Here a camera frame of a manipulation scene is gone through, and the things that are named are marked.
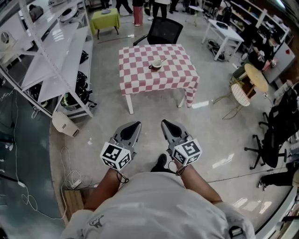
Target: black bag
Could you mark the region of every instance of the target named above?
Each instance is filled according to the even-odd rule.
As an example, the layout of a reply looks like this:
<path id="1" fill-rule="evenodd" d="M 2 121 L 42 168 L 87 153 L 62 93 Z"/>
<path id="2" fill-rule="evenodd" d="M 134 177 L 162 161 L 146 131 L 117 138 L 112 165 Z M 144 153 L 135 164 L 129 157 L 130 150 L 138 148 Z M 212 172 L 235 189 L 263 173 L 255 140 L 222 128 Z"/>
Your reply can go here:
<path id="1" fill-rule="evenodd" d="M 233 11 L 232 11 L 232 7 L 231 6 L 228 6 L 226 4 L 226 2 L 224 2 L 224 3 L 226 5 L 226 7 L 222 11 L 222 15 L 223 15 L 222 22 L 226 23 L 226 24 L 229 24 L 230 17 L 232 16 Z"/>

